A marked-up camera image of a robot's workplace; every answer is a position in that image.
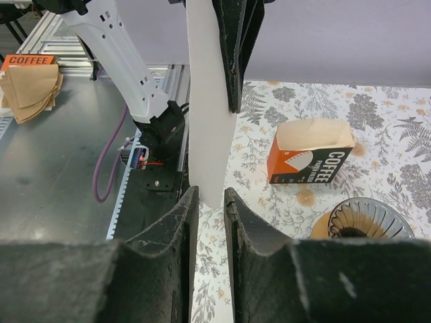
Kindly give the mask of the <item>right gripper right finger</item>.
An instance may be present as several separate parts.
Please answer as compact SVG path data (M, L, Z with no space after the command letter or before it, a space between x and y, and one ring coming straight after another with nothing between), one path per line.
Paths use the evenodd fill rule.
M235 322L429 322L426 240L294 239L233 189L224 221Z

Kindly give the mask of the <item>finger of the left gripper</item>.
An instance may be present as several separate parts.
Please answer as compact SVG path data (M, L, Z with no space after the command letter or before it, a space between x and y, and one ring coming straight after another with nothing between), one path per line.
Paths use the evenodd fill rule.
M248 0L244 14L240 42L240 77L244 81L244 74L253 52L259 30L265 15L264 0Z
M246 1L212 1L218 21L220 50L228 95L228 108L231 113L240 112L240 43L246 9Z

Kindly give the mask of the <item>coffee filter paper box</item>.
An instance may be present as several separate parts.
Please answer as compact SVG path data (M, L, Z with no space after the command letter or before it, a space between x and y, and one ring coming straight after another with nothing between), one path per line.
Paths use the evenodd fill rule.
M281 123L267 158L271 184L327 184L356 144L349 122L320 117Z

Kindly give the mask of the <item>wooden dripper ring holder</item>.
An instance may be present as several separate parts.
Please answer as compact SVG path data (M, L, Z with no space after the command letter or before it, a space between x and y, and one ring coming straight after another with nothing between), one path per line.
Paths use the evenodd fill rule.
M331 216L331 212L327 212L317 220L309 236L310 239L313 239L313 240L329 239L330 216Z

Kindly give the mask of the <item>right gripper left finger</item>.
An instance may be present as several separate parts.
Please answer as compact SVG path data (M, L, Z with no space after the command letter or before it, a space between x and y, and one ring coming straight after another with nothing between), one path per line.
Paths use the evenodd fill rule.
M189 322L199 189L127 240L1 243L2 322Z

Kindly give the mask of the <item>grey glass dripper cone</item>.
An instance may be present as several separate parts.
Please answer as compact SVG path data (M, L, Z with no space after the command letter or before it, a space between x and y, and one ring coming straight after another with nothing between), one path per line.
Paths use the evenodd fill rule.
M330 238L414 239L406 220L392 207L370 198L347 199L332 210Z

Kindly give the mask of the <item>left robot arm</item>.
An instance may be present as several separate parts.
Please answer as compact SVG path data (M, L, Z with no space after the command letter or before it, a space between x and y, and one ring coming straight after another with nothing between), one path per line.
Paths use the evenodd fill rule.
M172 101L152 77L123 19L120 1L35 1L59 14L90 47L122 94L140 142L156 160L178 155L187 109ZM215 44L222 57L223 82L231 115L240 112L244 73L263 18L264 1L212 1L217 19Z

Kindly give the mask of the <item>beige paper coffee filter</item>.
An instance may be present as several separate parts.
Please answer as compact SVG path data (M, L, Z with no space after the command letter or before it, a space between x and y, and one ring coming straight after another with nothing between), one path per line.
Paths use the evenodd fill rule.
M236 126L229 111L220 32L211 1L187 1L191 87L189 98L189 182L200 201L222 205L224 180Z

